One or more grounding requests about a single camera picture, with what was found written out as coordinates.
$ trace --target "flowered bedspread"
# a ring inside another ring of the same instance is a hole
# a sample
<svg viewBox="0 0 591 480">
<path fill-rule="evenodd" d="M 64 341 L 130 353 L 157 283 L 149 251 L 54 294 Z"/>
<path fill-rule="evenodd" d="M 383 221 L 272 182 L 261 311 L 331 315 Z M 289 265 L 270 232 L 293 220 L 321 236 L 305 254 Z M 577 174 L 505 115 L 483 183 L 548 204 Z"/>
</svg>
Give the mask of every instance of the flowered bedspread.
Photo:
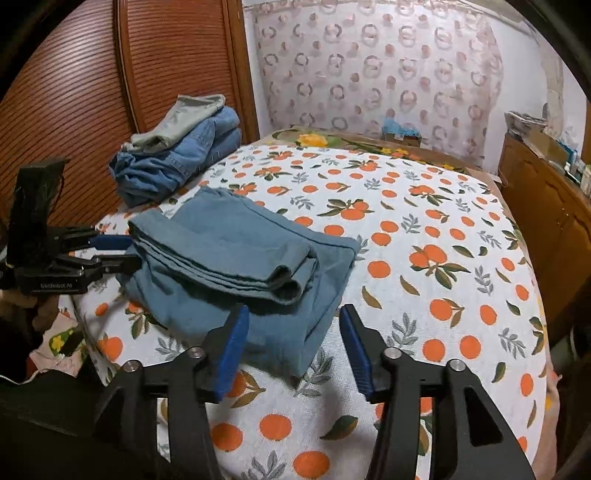
<svg viewBox="0 0 591 480">
<path fill-rule="evenodd" d="M 485 184 L 398 156 L 250 145 L 152 207 L 172 216 L 208 184 L 319 232 L 356 238 L 362 249 L 342 303 L 353 303 L 388 345 L 417 360 L 464 360 L 532 461 L 544 416 L 545 322 L 515 225 Z M 124 233 L 137 211 L 108 215 L 102 230 Z M 105 383 L 129 359 L 155 364 L 188 347 L 128 302 L 113 277 L 94 283 L 76 306 Z M 365 403 L 356 390 L 336 318 L 299 383 L 241 365 L 227 398 L 207 410 L 221 467 L 246 480 L 362 479 L 382 415 L 382 405 Z M 159 411 L 166 455 L 165 401 Z M 424 398 L 421 480 L 431 429 Z"/>
</svg>

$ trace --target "metal screw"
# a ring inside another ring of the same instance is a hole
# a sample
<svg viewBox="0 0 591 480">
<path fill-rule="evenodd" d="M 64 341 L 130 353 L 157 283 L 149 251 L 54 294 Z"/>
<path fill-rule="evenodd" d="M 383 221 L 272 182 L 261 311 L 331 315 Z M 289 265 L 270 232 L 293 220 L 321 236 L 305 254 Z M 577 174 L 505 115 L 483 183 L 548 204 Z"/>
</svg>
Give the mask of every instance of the metal screw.
<svg viewBox="0 0 591 480">
<path fill-rule="evenodd" d="M 205 356 L 205 350 L 203 350 L 203 348 L 201 348 L 200 346 L 192 346 L 189 349 L 189 358 L 201 358 L 203 356 Z"/>
<path fill-rule="evenodd" d="M 394 346 L 389 346 L 386 348 L 386 350 L 384 350 L 384 355 L 388 358 L 391 358 L 392 360 L 396 360 L 402 356 L 402 352 Z"/>
<path fill-rule="evenodd" d="M 457 358 L 449 361 L 449 367 L 456 372 L 462 372 L 466 369 L 466 364 Z"/>
<path fill-rule="evenodd" d="M 136 370 L 142 368 L 142 363 L 139 360 L 127 360 L 123 364 L 123 370 L 126 372 L 135 372 Z"/>
</svg>

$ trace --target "white curtain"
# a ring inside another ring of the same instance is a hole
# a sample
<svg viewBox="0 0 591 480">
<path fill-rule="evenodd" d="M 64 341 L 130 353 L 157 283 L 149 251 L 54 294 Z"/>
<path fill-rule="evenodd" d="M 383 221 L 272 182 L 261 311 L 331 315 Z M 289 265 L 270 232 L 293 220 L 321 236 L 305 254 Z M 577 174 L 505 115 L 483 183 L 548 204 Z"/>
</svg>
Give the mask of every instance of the white curtain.
<svg viewBox="0 0 591 480">
<path fill-rule="evenodd" d="M 292 0 L 255 8 L 274 128 L 378 137 L 385 117 L 482 164 L 503 64 L 484 15 L 431 0 Z"/>
</svg>

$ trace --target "wooden cabinet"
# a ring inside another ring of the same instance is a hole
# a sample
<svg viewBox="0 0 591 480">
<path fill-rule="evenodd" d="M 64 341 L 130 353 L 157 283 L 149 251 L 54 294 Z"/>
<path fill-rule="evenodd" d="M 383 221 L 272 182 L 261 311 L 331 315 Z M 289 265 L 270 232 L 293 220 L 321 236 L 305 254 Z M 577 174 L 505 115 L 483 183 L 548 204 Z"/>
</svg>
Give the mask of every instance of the wooden cabinet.
<svg viewBox="0 0 591 480">
<path fill-rule="evenodd" d="M 508 135 L 499 173 L 503 197 L 530 253 L 553 343 L 570 329 L 555 319 L 591 275 L 591 203 Z"/>
<path fill-rule="evenodd" d="M 108 162 L 133 133 L 158 124 L 181 93 L 224 94 L 241 119 L 243 141 L 258 140 L 238 0 L 45 3 L 55 4 L 46 8 L 52 17 L 79 6 L 40 43 L 1 99 L 0 205 L 11 198 L 20 167 L 67 157 L 50 222 L 96 222 L 121 203 Z M 25 30 L 33 30 L 35 42 L 39 19 L 30 20 Z"/>
</svg>

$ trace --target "light green cloth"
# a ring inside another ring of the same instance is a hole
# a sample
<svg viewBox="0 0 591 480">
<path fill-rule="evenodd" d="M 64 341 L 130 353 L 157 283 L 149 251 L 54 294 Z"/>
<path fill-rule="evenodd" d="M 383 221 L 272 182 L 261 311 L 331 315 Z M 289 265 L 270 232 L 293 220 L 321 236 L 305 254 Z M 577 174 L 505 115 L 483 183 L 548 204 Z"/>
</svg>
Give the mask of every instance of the light green cloth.
<svg viewBox="0 0 591 480">
<path fill-rule="evenodd" d="M 142 154 L 162 152 L 176 145 L 185 135 L 226 103 L 221 93 L 205 97 L 179 95 L 176 103 L 160 123 L 143 134 L 131 135 L 131 142 L 121 146 L 122 151 Z"/>
</svg>

